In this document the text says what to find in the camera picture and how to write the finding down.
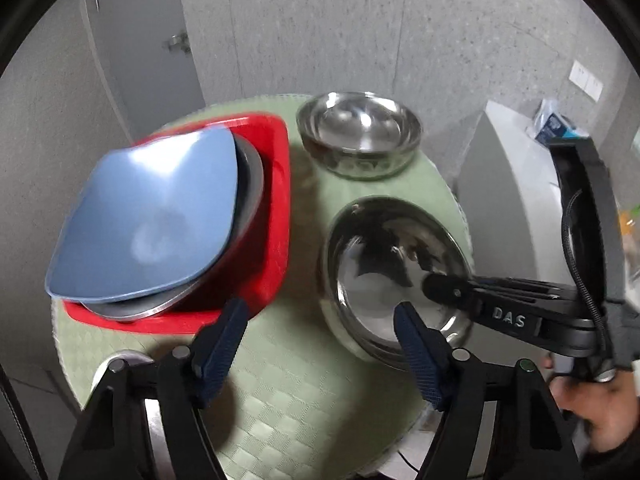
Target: screw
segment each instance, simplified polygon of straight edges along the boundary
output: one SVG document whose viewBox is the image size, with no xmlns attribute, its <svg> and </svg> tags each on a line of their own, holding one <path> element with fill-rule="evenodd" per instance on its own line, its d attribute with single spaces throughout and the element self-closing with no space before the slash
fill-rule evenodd
<svg viewBox="0 0 640 480">
<path fill-rule="evenodd" d="M 180 345 L 171 350 L 171 354 L 176 359 L 186 359 L 191 354 L 191 350 L 189 350 L 188 346 Z"/>
<path fill-rule="evenodd" d="M 608 383 L 616 376 L 616 371 L 614 369 L 605 370 L 601 374 L 597 375 L 595 380 L 597 383 Z"/>
<path fill-rule="evenodd" d="M 456 361 L 467 361 L 471 357 L 471 354 L 464 348 L 456 348 L 452 355 Z"/>
<path fill-rule="evenodd" d="M 114 359 L 109 363 L 109 370 L 112 372 L 119 372 L 124 369 L 125 362 L 123 359 Z"/>
<path fill-rule="evenodd" d="M 536 365 L 533 364 L 531 359 L 522 359 L 520 361 L 520 368 L 522 368 L 526 372 L 533 372 L 536 370 Z"/>
</svg>

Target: stacked plates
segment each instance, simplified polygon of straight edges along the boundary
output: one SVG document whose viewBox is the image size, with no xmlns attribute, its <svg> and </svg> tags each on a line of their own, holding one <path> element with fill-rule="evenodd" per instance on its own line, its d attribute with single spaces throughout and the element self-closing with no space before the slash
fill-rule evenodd
<svg viewBox="0 0 640 480">
<path fill-rule="evenodd" d="M 224 266 L 263 188 L 256 149 L 220 126 L 111 152 L 66 220 L 46 290 L 107 319 L 162 312 Z"/>
</svg>

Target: blue gripper pad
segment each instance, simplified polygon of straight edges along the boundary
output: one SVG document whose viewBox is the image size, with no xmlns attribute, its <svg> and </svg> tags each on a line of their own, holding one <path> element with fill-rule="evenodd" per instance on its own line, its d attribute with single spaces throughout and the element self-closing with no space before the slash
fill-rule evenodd
<svg viewBox="0 0 640 480">
<path fill-rule="evenodd" d="M 394 330 L 422 398 L 443 411 L 454 386 L 449 377 L 449 343 L 439 330 L 425 327 L 408 301 L 394 310 Z"/>
<path fill-rule="evenodd" d="M 240 298 L 226 302 L 218 320 L 201 329 L 191 344 L 191 368 L 199 389 L 197 397 L 207 406 L 222 388 L 249 320 L 249 307 Z"/>
</svg>

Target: metal plate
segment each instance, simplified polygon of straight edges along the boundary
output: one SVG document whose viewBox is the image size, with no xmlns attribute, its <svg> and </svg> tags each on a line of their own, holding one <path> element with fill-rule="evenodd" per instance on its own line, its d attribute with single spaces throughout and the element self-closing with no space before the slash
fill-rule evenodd
<svg viewBox="0 0 640 480">
<path fill-rule="evenodd" d="M 216 269 L 224 265 L 225 261 L 234 253 L 235 247 L 237 247 L 254 220 L 264 190 L 264 171 L 259 153 L 244 137 L 235 136 L 234 139 L 236 140 L 236 157 L 238 159 L 236 211 L 229 245 L 215 265 L 198 279 L 171 290 L 145 296 L 144 298 L 136 298 L 135 300 L 85 304 L 84 306 L 88 310 L 105 319 L 121 322 L 154 316 L 174 306 L 195 290 L 199 284 L 210 279 Z"/>
<path fill-rule="evenodd" d="M 411 301 L 426 326 L 452 346 L 471 326 L 467 316 L 427 300 L 430 272 L 469 276 L 466 260 L 446 229 L 417 206 L 390 197 L 351 203 L 336 217 L 322 250 L 322 278 L 347 332 L 370 355 L 401 367 L 393 311 Z"/>
</svg>

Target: door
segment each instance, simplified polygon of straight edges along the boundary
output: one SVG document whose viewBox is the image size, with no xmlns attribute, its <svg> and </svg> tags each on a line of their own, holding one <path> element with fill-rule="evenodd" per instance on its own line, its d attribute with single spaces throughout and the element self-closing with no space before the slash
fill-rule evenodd
<svg viewBox="0 0 640 480">
<path fill-rule="evenodd" d="M 85 0 L 95 55 L 133 139 L 204 107 L 181 0 Z"/>
</svg>

